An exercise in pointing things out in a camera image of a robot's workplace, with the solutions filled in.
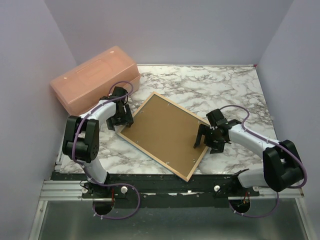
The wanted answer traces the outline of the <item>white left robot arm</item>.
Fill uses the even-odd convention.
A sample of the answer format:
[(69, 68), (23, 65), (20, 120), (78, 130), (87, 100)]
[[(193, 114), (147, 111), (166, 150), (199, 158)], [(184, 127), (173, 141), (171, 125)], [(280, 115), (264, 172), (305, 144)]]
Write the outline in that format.
[(130, 90), (126, 90), (115, 83), (109, 94), (87, 112), (67, 118), (62, 153), (84, 170), (88, 181), (94, 184), (93, 191), (101, 198), (110, 194), (111, 185), (107, 182), (108, 172), (98, 158), (100, 127), (106, 123), (114, 131), (116, 126), (131, 127), (134, 123), (128, 104), (134, 86), (131, 83), (129, 86)]

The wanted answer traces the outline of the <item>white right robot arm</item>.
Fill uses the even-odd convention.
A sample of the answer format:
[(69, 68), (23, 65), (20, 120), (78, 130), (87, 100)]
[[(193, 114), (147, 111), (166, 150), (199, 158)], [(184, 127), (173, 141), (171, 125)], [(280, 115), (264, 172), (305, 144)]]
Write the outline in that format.
[(216, 154), (224, 151), (225, 144), (236, 143), (262, 159), (262, 168), (236, 173), (236, 180), (230, 183), (230, 191), (234, 195), (241, 196), (251, 187), (281, 192), (287, 188), (298, 188), (298, 183), (306, 183), (306, 169), (292, 141), (269, 139), (245, 127), (244, 121), (227, 120), (220, 109), (212, 110), (206, 117), (210, 125), (199, 125), (194, 148), (204, 143), (211, 149), (211, 154)]

